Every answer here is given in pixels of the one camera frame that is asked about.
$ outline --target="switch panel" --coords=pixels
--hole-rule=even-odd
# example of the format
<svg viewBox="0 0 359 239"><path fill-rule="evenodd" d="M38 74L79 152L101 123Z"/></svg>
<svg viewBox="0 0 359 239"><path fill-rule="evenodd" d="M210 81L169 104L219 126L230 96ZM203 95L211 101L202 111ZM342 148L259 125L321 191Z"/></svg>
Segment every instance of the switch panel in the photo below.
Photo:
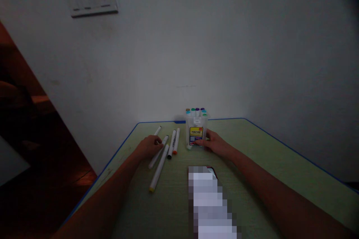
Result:
<svg viewBox="0 0 359 239"><path fill-rule="evenodd" d="M118 13L116 0L66 0L71 17Z"/></svg>

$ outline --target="white wall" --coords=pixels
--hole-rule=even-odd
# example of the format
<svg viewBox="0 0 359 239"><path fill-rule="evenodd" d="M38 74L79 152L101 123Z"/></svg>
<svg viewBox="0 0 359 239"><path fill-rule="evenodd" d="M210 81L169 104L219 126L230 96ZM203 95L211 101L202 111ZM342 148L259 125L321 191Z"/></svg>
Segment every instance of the white wall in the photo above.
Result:
<svg viewBox="0 0 359 239"><path fill-rule="evenodd" d="M358 34L349 0L0 0L3 22L99 173L139 121L246 117L359 180Z"/></svg>
<svg viewBox="0 0 359 239"><path fill-rule="evenodd" d="M0 136L0 186L29 167L30 165Z"/></svg>

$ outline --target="green table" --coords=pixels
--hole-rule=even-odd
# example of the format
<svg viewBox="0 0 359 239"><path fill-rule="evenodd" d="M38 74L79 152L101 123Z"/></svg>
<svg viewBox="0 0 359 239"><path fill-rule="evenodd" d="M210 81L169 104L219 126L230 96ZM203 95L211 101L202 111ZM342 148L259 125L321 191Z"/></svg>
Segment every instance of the green table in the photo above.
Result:
<svg viewBox="0 0 359 239"><path fill-rule="evenodd" d="M212 166L232 199L243 232L248 238L280 238L280 232L236 167L206 151L188 151L185 124L139 123L74 209L91 197L145 137L158 126L159 136L181 129L178 154L166 160L154 193L148 191L156 168L149 160L137 169L119 213L113 238L188 237L188 166ZM249 156L273 176L312 201L348 228L359 233L359 194L246 119L210 120L208 128Z"/></svg>

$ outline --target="product label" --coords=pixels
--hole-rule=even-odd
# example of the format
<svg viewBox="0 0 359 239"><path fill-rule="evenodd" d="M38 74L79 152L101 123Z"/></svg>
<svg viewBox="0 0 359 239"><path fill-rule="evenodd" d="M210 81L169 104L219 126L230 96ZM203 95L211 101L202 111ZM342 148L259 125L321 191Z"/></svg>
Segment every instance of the product label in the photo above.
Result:
<svg viewBox="0 0 359 239"><path fill-rule="evenodd" d="M203 127L190 127L190 146L197 146L194 141L202 139Z"/></svg>

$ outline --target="phone screen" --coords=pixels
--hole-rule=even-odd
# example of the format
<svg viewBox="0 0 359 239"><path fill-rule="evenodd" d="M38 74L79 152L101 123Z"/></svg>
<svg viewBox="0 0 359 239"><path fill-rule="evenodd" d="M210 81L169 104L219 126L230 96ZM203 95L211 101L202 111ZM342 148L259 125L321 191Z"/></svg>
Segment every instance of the phone screen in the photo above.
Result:
<svg viewBox="0 0 359 239"><path fill-rule="evenodd" d="M208 171L210 171L215 178L217 178L216 173L214 172L214 169L212 167L207 167Z"/></svg>

